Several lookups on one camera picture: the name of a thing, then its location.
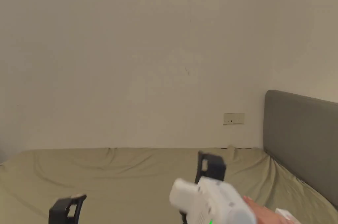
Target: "white plastic device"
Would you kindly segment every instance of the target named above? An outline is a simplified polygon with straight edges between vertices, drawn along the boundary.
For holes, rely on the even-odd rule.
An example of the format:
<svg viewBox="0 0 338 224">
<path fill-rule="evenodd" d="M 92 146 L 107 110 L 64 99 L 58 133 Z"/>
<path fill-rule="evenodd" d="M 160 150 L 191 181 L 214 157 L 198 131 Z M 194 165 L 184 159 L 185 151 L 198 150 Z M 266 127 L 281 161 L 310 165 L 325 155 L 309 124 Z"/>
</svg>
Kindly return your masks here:
<svg viewBox="0 0 338 224">
<path fill-rule="evenodd" d="M 186 213 L 187 224 L 256 224 L 252 210 L 226 182 L 201 177 L 194 184 L 178 178 L 169 200 Z"/>
</svg>

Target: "upholstered headboard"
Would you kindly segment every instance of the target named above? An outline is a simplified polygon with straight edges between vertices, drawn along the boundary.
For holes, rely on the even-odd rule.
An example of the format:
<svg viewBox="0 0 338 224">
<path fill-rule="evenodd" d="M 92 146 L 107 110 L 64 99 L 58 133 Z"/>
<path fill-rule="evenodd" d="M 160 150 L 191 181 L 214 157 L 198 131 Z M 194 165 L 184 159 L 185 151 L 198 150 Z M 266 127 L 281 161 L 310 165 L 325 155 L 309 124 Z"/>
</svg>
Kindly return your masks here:
<svg viewBox="0 0 338 224">
<path fill-rule="evenodd" d="M 338 206 L 338 103 L 269 90 L 264 150 Z"/>
</svg>

